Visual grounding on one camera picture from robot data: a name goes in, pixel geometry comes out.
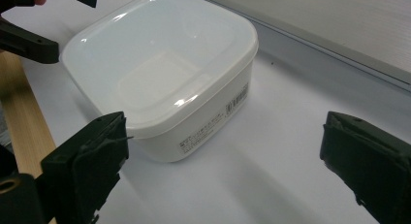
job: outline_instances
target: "white plastic container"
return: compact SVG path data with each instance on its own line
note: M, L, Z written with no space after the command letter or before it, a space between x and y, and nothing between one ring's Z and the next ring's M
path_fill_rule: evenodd
M204 0L135 0L83 30L61 60L100 114L162 162L210 138L247 97L258 40L245 18Z

